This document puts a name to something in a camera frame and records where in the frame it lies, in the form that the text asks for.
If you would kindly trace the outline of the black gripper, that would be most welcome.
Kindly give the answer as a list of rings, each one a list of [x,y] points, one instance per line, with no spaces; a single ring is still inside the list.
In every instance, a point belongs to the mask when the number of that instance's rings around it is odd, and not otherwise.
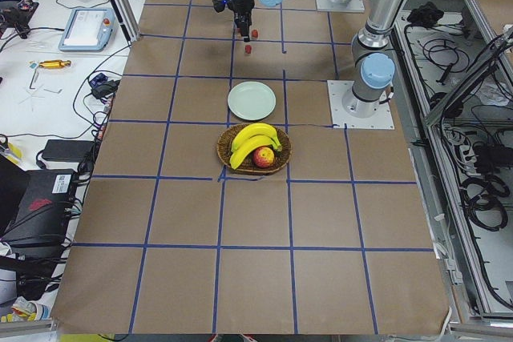
[[[245,42],[251,41],[252,10],[254,0],[232,0],[234,22]]]

